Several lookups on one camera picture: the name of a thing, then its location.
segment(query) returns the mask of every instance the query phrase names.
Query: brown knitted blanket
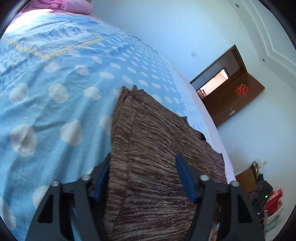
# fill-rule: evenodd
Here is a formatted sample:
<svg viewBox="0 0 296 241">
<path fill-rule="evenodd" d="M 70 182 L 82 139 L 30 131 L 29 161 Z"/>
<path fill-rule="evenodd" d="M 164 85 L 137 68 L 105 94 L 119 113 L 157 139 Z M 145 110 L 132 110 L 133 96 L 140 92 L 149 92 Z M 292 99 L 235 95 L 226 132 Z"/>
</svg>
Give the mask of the brown knitted blanket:
<svg viewBox="0 0 296 241">
<path fill-rule="evenodd" d="M 104 228 L 110 240 L 184 240 L 196 205 L 183 191 L 175 156 L 201 175 L 227 183 L 224 161 L 186 117 L 143 90 L 122 88 L 112 120 L 112 153 Z M 214 223 L 219 221 L 219 208 Z"/>
</svg>

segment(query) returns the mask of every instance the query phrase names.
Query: bed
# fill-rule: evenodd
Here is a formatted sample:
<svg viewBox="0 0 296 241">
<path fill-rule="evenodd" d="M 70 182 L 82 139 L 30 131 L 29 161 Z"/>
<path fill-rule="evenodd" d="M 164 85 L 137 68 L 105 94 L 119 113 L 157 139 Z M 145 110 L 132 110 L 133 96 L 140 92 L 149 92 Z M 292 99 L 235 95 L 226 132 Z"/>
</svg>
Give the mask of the bed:
<svg viewBox="0 0 296 241">
<path fill-rule="evenodd" d="M 30 11 L 0 40 L 0 216 L 17 240 L 53 180 L 76 181 L 111 151 L 113 109 L 133 85 L 187 116 L 235 180 L 196 91 L 156 50 L 91 15 Z"/>
</svg>

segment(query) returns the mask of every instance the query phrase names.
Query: window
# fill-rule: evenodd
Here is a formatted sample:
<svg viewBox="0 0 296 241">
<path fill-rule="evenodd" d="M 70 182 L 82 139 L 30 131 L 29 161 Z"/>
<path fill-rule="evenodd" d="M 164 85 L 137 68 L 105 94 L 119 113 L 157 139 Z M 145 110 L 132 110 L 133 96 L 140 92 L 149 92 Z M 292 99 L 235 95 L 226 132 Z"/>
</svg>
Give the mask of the window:
<svg viewBox="0 0 296 241">
<path fill-rule="evenodd" d="M 199 90 L 196 92 L 200 96 L 201 99 L 208 96 L 212 93 L 215 89 L 217 89 L 220 85 L 222 85 L 226 80 L 229 79 L 226 69 L 222 69 L 216 74 L 213 78 L 211 78 L 205 85 L 203 85 Z"/>
</svg>

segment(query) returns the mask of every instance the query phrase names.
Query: bolt head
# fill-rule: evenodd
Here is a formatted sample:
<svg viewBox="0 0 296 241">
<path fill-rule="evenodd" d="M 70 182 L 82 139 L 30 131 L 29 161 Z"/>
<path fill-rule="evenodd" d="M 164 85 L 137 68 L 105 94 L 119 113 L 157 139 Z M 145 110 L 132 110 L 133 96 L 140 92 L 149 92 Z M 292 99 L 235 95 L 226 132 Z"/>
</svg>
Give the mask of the bolt head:
<svg viewBox="0 0 296 241">
<path fill-rule="evenodd" d="M 52 182 L 52 186 L 53 186 L 53 187 L 57 187 L 58 185 L 59 185 L 59 181 L 53 181 L 53 182 Z"/>
<path fill-rule="evenodd" d="M 209 178 L 209 176 L 207 176 L 207 175 L 201 175 L 201 176 L 200 176 L 200 179 L 201 179 L 202 181 L 208 181 L 210 178 Z"/>
<path fill-rule="evenodd" d="M 91 179 L 91 176 L 86 174 L 86 175 L 83 175 L 82 178 L 81 178 L 83 181 L 88 181 Z"/>
<path fill-rule="evenodd" d="M 233 187 L 239 187 L 239 182 L 238 182 L 238 181 L 232 181 L 232 182 L 231 182 L 231 185 L 232 185 Z"/>
</svg>

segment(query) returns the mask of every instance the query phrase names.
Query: wooden door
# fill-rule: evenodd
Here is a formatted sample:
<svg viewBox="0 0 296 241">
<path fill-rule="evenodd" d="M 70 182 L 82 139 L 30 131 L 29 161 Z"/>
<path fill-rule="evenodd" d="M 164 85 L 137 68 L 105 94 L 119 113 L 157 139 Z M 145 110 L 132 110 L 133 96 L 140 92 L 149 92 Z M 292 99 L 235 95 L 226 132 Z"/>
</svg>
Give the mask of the wooden door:
<svg viewBox="0 0 296 241">
<path fill-rule="evenodd" d="M 247 72 L 243 72 L 234 80 L 226 81 L 202 101 L 218 127 L 238 113 L 263 90 L 262 84 Z"/>
</svg>

